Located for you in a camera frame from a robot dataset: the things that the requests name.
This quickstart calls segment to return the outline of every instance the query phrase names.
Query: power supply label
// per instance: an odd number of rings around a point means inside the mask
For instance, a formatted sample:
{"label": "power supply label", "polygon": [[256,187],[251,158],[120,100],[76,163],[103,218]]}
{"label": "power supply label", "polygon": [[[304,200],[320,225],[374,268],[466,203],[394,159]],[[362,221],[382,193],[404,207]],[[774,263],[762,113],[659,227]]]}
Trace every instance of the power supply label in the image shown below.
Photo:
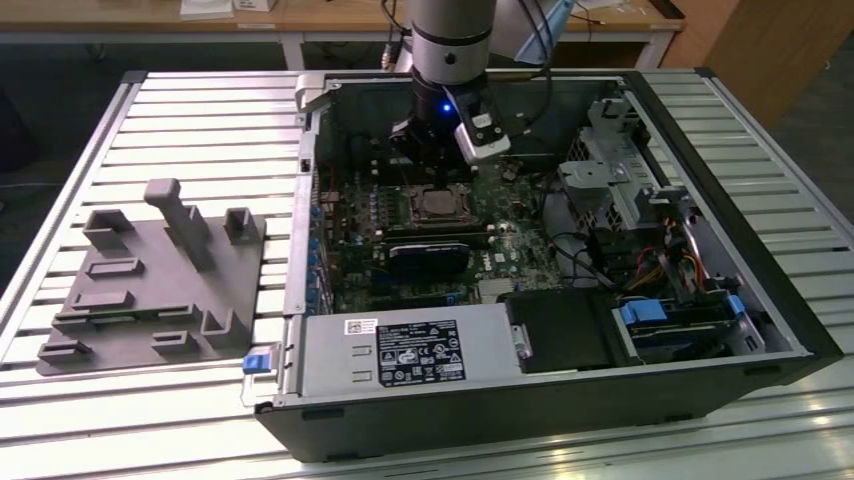
{"label": "power supply label", "polygon": [[466,380],[456,320],[378,325],[376,346],[383,387]]}

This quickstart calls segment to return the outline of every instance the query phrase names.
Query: floor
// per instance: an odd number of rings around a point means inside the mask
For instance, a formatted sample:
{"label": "floor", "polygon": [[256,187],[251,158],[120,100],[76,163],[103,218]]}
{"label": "floor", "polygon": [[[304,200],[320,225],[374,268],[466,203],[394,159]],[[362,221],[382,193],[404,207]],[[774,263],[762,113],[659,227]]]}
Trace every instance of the floor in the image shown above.
{"label": "floor", "polygon": [[[382,46],[306,48],[310,68],[376,68]],[[94,62],[83,46],[0,46],[0,88],[36,137],[40,160],[0,175],[0,292],[128,70],[284,69],[276,45],[122,45]],[[773,132],[786,151],[854,219],[854,37]]]}

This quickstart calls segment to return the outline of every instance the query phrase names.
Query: aluminum slatted table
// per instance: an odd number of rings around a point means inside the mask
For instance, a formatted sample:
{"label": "aluminum slatted table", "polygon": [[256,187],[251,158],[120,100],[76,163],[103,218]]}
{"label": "aluminum slatted table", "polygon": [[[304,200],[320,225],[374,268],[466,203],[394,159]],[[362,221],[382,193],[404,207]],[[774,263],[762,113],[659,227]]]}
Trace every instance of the aluminum slatted table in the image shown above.
{"label": "aluminum slatted table", "polygon": [[[254,342],[280,340],[300,140],[292,72],[128,75],[0,301],[0,477],[838,478],[854,468],[854,235],[715,79],[646,78],[826,325],[842,361],[703,419],[350,463],[302,464],[252,419],[275,389],[240,361],[43,378],[36,353],[82,264],[92,209],[155,218],[150,178],[204,215],[267,218]],[[655,146],[653,153],[677,183]]]}

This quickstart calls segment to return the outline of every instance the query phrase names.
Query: workbench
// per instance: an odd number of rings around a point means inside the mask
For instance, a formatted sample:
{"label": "workbench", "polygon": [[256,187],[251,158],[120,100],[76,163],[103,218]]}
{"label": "workbench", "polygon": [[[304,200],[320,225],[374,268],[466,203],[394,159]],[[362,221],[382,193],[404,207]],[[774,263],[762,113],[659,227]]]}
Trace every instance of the workbench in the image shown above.
{"label": "workbench", "polygon": [[[406,20],[404,4],[398,19]],[[388,22],[376,0],[279,0],[272,11],[236,11],[234,18],[183,22],[180,0],[7,0],[0,2],[0,43],[279,43],[287,68],[304,70],[307,42],[384,42]],[[649,0],[590,11],[591,25],[573,18],[562,42],[645,45],[639,68],[659,65],[685,22],[667,19]]]}
{"label": "workbench", "polygon": [[[283,338],[300,126],[294,72],[128,74],[0,300],[4,478],[793,478],[854,468],[854,359],[706,418],[326,464],[294,460],[252,418],[275,389],[240,360],[44,378],[36,354],[82,265],[94,209],[156,218],[151,178],[204,215],[267,219],[255,345]],[[854,232],[715,78],[646,72],[662,102],[847,355]],[[679,176],[655,144],[673,183]],[[513,406],[507,407],[513,415]]]}

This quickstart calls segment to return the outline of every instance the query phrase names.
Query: blue latch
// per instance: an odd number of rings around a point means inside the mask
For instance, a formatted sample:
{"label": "blue latch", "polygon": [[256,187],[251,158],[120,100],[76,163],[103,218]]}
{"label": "blue latch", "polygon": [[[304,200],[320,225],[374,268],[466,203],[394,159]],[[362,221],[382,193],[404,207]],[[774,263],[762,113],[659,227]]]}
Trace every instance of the blue latch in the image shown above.
{"label": "blue latch", "polygon": [[637,322],[662,322],[667,320],[665,307],[658,300],[633,300],[621,307],[619,314],[626,325],[633,325]]}
{"label": "blue latch", "polygon": [[730,304],[730,308],[733,309],[735,318],[739,318],[742,315],[747,314],[747,309],[745,308],[745,304],[742,302],[742,299],[738,298],[738,295],[730,295],[729,297],[726,297],[726,301]]}
{"label": "blue latch", "polygon": [[271,353],[256,353],[243,357],[243,373],[254,375],[256,373],[270,373],[272,361]]}

